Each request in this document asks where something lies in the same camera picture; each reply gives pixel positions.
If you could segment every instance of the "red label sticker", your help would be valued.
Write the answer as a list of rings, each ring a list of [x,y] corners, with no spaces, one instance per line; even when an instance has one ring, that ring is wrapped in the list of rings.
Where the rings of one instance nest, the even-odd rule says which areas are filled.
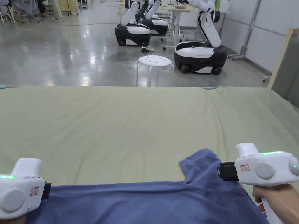
[[[38,195],[39,187],[32,188],[30,192],[30,196]]]
[[[242,165],[242,166],[240,166],[240,167],[241,167],[241,171],[242,171],[242,172],[250,171],[248,165]]]

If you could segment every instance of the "mattress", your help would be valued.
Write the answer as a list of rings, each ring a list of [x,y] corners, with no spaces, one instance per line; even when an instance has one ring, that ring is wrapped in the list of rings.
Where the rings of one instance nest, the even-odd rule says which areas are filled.
[[[0,101],[1,172],[39,158],[53,185],[183,180],[180,160],[234,161],[245,142],[299,158],[299,110],[267,88],[19,87]]]

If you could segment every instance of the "human hand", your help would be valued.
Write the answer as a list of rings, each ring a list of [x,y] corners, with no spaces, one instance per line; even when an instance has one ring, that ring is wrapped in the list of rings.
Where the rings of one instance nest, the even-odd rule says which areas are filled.
[[[23,215],[15,219],[0,220],[0,224],[24,224],[25,221],[26,221],[26,216]]]
[[[265,198],[284,224],[299,223],[299,193],[292,185],[283,184],[275,188],[254,186],[252,196],[257,203],[261,203],[261,198]],[[267,217],[262,204],[258,209]]]

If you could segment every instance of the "shoe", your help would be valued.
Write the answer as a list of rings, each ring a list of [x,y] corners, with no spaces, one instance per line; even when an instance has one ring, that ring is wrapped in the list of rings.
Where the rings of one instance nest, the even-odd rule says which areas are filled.
[[[55,17],[54,17],[53,20],[54,20],[54,21],[63,21],[63,18],[61,18],[61,17],[57,17],[57,18],[55,18]]]

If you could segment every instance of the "green led light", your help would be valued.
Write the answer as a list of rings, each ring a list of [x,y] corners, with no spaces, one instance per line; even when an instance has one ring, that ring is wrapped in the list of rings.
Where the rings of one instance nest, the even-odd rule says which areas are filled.
[[[271,155],[271,154],[277,154],[277,153],[282,153],[282,151],[276,151],[276,152],[265,152],[265,153],[262,153],[262,155]]]
[[[13,177],[13,176],[0,176],[0,178],[2,179],[15,179],[16,177]]]

